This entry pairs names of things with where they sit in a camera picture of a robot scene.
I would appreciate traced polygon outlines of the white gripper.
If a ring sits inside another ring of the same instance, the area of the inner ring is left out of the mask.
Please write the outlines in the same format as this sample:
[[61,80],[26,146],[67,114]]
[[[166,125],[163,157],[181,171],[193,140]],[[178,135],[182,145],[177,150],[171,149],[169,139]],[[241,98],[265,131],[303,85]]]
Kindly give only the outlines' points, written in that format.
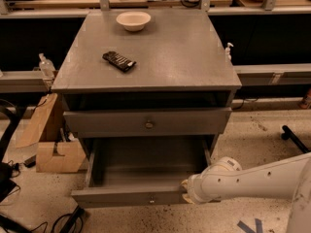
[[192,175],[181,182],[181,187],[188,194],[182,194],[183,199],[189,204],[204,204],[207,202],[206,194],[201,187],[202,179],[199,175]]

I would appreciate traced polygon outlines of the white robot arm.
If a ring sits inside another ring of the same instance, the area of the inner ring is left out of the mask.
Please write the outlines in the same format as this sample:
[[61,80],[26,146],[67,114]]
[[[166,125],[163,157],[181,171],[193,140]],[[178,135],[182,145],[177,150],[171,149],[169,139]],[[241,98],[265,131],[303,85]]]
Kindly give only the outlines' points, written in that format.
[[181,186],[183,198],[197,205],[240,197],[290,199],[286,233],[311,231],[311,153],[250,169],[223,157]]

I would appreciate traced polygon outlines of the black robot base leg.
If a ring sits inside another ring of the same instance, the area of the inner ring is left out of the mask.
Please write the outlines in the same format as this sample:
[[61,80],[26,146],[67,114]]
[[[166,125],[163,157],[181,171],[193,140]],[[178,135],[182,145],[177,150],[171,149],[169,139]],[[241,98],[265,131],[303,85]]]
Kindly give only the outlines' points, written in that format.
[[293,131],[287,126],[282,126],[283,133],[281,134],[281,138],[283,140],[289,140],[291,139],[293,143],[303,152],[308,153],[309,148],[307,148],[300,140],[299,138],[293,133]]

